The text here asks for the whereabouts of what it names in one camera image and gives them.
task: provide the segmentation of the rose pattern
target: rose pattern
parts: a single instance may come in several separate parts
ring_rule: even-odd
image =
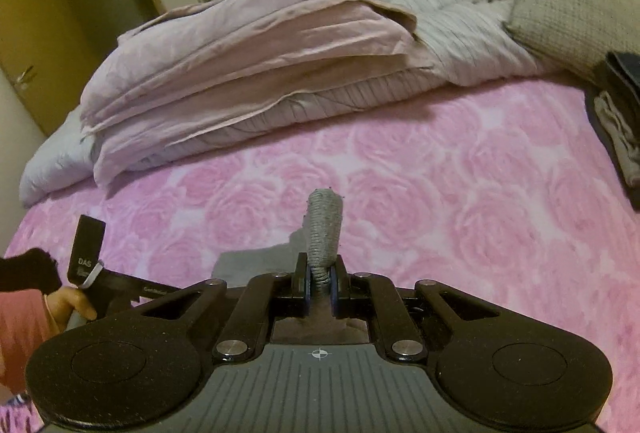
[[[548,80],[437,89],[231,150],[91,181],[31,208],[7,255],[66,273],[78,217],[105,220],[108,268],[188,286],[223,251],[286,241],[308,192],[344,197],[340,254],[411,287],[433,278],[580,334],[614,386],[598,423],[640,431],[640,217],[584,114]]]

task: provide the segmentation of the textured pillow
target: textured pillow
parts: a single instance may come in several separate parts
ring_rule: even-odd
[[[593,81],[608,51],[640,54],[640,0],[514,0],[506,29],[530,51]]]

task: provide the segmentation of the metal screw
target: metal screw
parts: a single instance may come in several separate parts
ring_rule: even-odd
[[[216,345],[216,350],[222,355],[242,355],[248,349],[246,343],[238,339],[228,339]]]
[[[391,345],[391,349],[398,355],[418,355],[422,352],[422,345],[412,339],[401,339]]]

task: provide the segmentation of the ribbed surface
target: ribbed surface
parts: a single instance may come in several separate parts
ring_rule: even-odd
[[[49,427],[47,433],[62,429]],[[184,409],[140,433],[490,433],[447,404],[415,366],[373,345],[268,345],[218,368]],[[583,426],[574,433],[593,433]]]

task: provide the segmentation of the bed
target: bed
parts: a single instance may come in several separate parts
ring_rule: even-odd
[[[209,277],[221,255],[295,248],[306,198],[330,187],[344,197],[340,253],[351,272],[387,275],[397,286],[437,279],[587,338],[614,372],[598,423],[636,433],[640,217],[591,129],[582,83],[550,76],[555,65],[507,36],[510,0],[453,6],[476,24],[466,32],[447,25],[447,12],[444,23],[431,23],[434,0],[386,1],[415,11],[417,35],[431,38],[426,83],[404,80],[399,95],[383,80],[379,90],[365,82],[354,92],[370,96],[357,102],[322,92],[326,104],[316,104],[331,118],[276,132],[301,122],[300,106],[308,116],[309,99],[292,96],[282,112],[290,119],[269,135],[236,128],[254,138],[239,144],[225,134],[230,148],[187,158],[168,147],[143,166],[167,155],[170,164],[123,172],[107,189],[86,179],[57,190],[28,211],[7,254],[42,247],[65,272],[78,217],[87,214],[107,222],[108,269],[188,286]],[[498,40],[505,54],[493,54]],[[500,77],[511,78],[485,82]],[[201,144],[210,142],[190,153]],[[86,177],[89,155],[82,161]]]

